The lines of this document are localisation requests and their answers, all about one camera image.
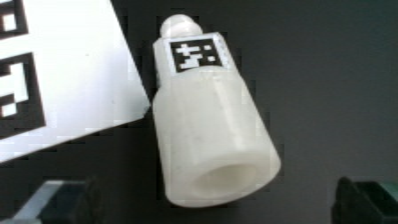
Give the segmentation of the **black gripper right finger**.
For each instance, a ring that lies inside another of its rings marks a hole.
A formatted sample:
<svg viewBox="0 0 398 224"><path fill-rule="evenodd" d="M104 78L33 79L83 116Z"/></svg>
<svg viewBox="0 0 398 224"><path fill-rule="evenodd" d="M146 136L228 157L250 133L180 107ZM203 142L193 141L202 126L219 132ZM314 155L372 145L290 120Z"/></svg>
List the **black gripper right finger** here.
<svg viewBox="0 0 398 224"><path fill-rule="evenodd" d="M338 181L333 224L398 224L398 182Z"/></svg>

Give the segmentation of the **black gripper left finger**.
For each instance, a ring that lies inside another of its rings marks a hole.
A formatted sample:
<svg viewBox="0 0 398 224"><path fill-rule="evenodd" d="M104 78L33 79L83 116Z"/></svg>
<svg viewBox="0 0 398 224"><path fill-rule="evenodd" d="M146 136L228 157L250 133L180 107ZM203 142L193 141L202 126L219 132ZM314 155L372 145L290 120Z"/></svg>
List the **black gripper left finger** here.
<svg viewBox="0 0 398 224"><path fill-rule="evenodd" d="M97 181L47 180L11 218L13 224L106 224Z"/></svg>

